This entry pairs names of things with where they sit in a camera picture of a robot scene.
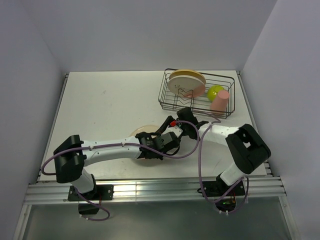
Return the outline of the pink cream plate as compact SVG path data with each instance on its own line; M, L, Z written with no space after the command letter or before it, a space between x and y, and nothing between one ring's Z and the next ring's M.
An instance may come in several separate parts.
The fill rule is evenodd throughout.
M137 128L136 130L134 130L129 136L133 137L136 134L141 133L141 132L153 133L153 132L157 131L158 128L159 128L158 125L153 125L153 124L144 125L144 126ZM139 159L132 159L132 161L136 165L141 166L141 167L154 167L159 164L159 159L139 158Z
M175 76L167 83L167 88L175 95L184 98L196 98L205 90L205 84L198 78L187 75Z

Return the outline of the pink cup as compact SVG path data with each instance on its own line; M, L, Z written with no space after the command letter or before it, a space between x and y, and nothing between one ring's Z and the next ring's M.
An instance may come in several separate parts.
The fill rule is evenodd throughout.
M220 90L215 99L212 101L210 105L210 109L212 111L225 112L228 102L229 102L230 94L227 90Z

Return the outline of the green ceramic bowl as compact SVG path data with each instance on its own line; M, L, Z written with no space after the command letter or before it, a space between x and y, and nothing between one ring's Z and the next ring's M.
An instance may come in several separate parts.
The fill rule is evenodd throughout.
M222 90L224 90L224 88L221 85L213 85L207 90L206 96L212 102Z

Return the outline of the yellow cream plate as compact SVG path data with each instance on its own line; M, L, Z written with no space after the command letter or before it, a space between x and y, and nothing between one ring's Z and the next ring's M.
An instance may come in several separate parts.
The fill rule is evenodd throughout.
M203 84L206 84L206 79L205 77L198 71L195 70L191 70L191 69L177 69L175 71L173 71L170 75L169 75L169 79L171 80L174 77L177 76L190 76L190 77L194 77L197 78L198 80L202 81Z

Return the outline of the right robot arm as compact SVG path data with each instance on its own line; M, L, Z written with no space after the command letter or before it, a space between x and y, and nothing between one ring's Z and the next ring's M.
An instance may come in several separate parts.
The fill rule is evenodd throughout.
M177 119L171 115L156 130L157 134L173 131L178 138L188 136L202 142L212 142L228 147L233 163L218 175L216 189L222 195L229 194L234 183L240 178L250 175L272 153L254 127L244 124L238 127L216 125L215 122L198 121L190 107L177 112Z

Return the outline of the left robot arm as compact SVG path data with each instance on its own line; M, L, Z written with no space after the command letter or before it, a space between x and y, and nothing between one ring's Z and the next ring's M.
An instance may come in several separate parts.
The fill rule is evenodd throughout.
M118 142L83 141L78 134L69 136L53 152L56 181L71 183L86 200L96 197L98 188L93 174L84 167L117 159L160 159L179 149L181 135L174 131L163 134L140 132Z

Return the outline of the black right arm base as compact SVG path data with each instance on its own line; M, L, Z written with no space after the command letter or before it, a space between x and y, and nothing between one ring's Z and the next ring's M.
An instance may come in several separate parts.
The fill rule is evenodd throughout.
M221 197L231 186L226 185L223 181L203 181L203 189L208 198ZM245 195L243 182L238 183L226 196L237 197Z

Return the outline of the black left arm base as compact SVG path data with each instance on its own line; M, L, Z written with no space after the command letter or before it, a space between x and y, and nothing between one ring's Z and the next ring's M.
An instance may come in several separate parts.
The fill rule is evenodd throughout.
M110 201L113 199L114 186L112 184L96 185L93 190L81 195L90 201ZM67 200L69 202L81 201L82 198L76 193L76 188L71 186Z

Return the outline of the aluminium table rail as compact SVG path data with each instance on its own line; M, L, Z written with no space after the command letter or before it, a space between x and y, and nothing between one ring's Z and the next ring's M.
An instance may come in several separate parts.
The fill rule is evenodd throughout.
M153 180L98 181L97 185L113 185L113 203L203 200L197 189L197 178ZM28 186L24 205L69 204L70 184L39 182ZM249 178L249 198L283 197L287 193L280 177Z

